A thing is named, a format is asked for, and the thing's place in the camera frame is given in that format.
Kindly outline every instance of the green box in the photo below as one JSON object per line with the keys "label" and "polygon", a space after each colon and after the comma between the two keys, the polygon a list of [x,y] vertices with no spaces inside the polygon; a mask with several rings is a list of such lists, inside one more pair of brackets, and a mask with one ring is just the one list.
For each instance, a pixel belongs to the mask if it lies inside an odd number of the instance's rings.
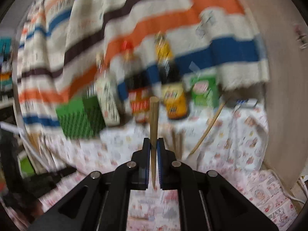
{"label": "green box", "polygon": [[72,99],[56,112],[64,135],[71,139],[94,137],[106,126],[96,96]]}
{"label": "green box", "polygon": [[196,106],[216,108],[219,104],[219,93],[216,76],[200,76],[191,79],[192,99]]}

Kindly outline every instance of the red label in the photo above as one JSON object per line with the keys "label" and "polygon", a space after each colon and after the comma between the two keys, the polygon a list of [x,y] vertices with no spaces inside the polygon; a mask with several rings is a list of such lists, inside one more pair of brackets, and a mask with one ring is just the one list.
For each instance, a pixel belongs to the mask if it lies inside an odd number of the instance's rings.
{"label": "red label", "polygon": [[131,110],[133,113],[138,113],[140,111],[148,111],[149,106],[149,99],[131,102]]}
{"label": "red label", "polygon": [[150,97],[148,88],[129,91],[128,98],[133,114],[150,110]]}

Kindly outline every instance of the metal screw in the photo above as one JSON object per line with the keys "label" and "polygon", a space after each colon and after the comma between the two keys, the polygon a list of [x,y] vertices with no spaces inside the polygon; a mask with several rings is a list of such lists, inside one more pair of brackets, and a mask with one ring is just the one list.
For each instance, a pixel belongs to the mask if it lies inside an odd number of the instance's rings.
{"label": "metal screw", "polygon": [[129,168],[132,168],[132,167],[136,167],[136,162],[134,162],[134,161],[129,161],[129,162],[127,162],[126,163],[126,165],[129,167]]}
{"label": "metal screw", "polygon": [[100,177],[100,172],[98,171],[94,171],[90,174],[91,178],[92,179],[96,179],[96,178],[99,178]]}
{"label": "metal screw", "polygon": [[172,162],[172,166],[174,166],[174,167],[179,167],[181,165],[182,165],[182,163],[180,161],[173,161]]}
{"label": "metal screw", "polygon": [[208,176],[209,177],[216,177],[218,173],[215,170],[210,170],[208,171]]}

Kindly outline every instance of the blue stripe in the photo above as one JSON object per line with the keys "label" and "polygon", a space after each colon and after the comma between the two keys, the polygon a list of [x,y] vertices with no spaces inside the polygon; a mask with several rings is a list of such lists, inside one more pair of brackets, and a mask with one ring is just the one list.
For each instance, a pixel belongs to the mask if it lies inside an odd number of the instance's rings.
{"label": "blue stripe", "polygon": [[49,35],[53,32],[54,28],[61,23],[62,21],[66,20],[67,18],[70,18],[70,14],[72,13],[72,8],[63,11],[60,13],[57,17],[55,17],[51,23],[49,24]]}
{"label": "blue stripe", "polygon": [[[189,69],[191,62],[194,62],[200,69],[206,69],[228,62],[247,62],[259,61],[254,40],[236,41],[234,38],[214,39],[210,46],[196,52],[188,53],[175,58],[180,74],[184,75],[192,72]],[[153,64],[147,68],[147,75],[151,84],[160,81],[158,67]],[[125,100],[128,97],[124,82],[118,85],[119,97]]]}
{"label": "blue stripe", "polygon": [[[56,26],[58,24],[60,24],[61,22],[63,22],[64,20],[70,18],[70,14],[72,12],[72,8],[63,11],[62,13],[60,13],[59,15],[57,15],[49,24],[49,32],[46,32],[46,30],[40,26],[36,26],[34,31],[30,34],[27,35],[26,40],[32,38],[35,34],[35,32],[40,32],[43,34],[43,36],[45,37],[49,37],[51,36],[53,30],[56,28]],[[20,43],[19,48],[23,48],[25,46],[25,43]]]}
{"label": "blue stripe", "polygon": [[53,120],[50,118],[39,118],[38,116],[23,117],[23,121],[27,125],[39,123],[45,127],[59,127],[60,126],[60,122],[58,120]]}

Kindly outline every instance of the beige wall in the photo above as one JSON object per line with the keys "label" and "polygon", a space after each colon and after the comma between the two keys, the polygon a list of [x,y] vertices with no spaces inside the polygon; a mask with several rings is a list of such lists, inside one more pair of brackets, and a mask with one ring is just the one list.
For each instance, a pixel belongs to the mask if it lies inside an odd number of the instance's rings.
{"label": "beige wall", "polygon": [[264,161],[287,187],[308,156],[308,49],[300,50],[294,23],[308,28],[291,0],[246,0],[265,41],[271,81],[267,86],[269,145]]}

